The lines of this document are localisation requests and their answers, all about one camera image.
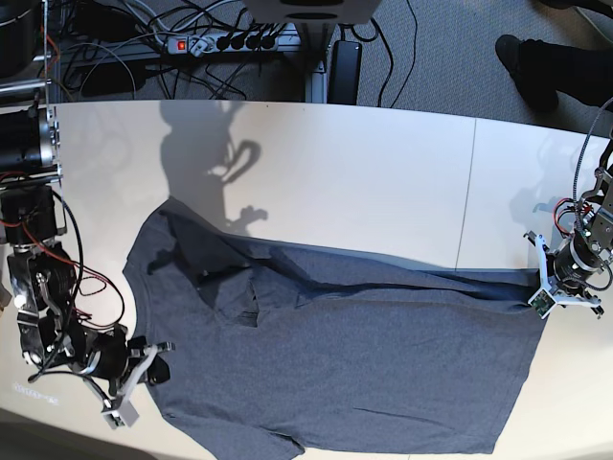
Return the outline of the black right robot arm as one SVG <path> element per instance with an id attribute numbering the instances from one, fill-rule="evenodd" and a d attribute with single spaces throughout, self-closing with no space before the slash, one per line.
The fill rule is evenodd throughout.
<path id="1" fill-rule="evenodd" d="M 67 375 L 82 380 L 113 428 L 139 418 L 130 398 L 140 383 L 169 380 L 161 358 L 173 344 L 128 338 L 120 320 L 97 324 L 77 298 L 87 279 L 114 283 L 84 263 L 82 240 L 72 258 L 59 237 L 77 221 L 61 194 L 58 126 L 48 108 L 32 105 L 1 116 L 1 242 L 11 248 L 8 270 L 30 381 Z"/>

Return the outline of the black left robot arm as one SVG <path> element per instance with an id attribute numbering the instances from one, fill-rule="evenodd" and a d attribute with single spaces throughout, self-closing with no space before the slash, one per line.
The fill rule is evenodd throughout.
<path id="1" fill-rule="evenodd" d="M 603 315 L 597 296 L 612 288 L 612 144 L 608 143 L 594 170 L 595 184 L 579 192 L 583 157 L 596 127 L 585 135 L 576 164 L 572 195 L 561 199 L 553 211 L 554 225 L 562 237 L 558 248 L 548 246 L 541 234 L 524 235 L 535 248 L 539 285 L 528 305 L 542 319 L 557 307 L 582 307 Z"/>

